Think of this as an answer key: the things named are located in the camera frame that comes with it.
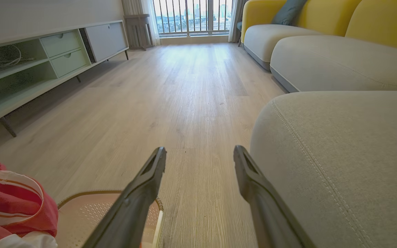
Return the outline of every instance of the wall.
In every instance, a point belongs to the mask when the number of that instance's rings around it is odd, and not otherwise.
[[[0,41],[122,18],[121,0],[0,0]]]

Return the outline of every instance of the throw pillow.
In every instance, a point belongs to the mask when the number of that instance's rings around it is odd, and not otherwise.
[[[237,22],[237,29],[238,30],[240,30],[240,32],[241,32],[241,25],[243,24],[243,22]]]
[[[272,24],[292,25],[307,0],[287,0],[272,20]]]

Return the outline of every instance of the white cloth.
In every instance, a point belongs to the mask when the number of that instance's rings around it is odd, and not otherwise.
[[[0,239],[0,248],[56,248],[53,236],[45,232],[29,232],[24,237],[16,234]]]
[[[150,30],[151,38],[154,45],[160,45],[159,30],[157,29],[156,16],[154,12],[154,5],[152,0],[141,0],[143,12],[150,14]]]

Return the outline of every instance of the cable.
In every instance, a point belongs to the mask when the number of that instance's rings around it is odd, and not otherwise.
[[[6,68],[6,67],[9,67],[9,66],[14,66],[14,65],[18,64],[20,61],[32,61],[32,60],[35,60],[35,58],[23,59],[21,50],[19,50],[19,48],[17,46],[15,46],[14,44],[11,44],[11,46],[15,47],[18,50],[19,58],[15,59],[15,60],[12,60],[12,61],[0,61],[0,69]]]

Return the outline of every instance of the cabinet leg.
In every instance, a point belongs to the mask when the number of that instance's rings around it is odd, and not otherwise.
[[[13,136],[16,137],[16,133],[14,132],[13,128],[10,126],[9,122],[5,117],[0,118],[1,124],[7,129],[7,131]]]

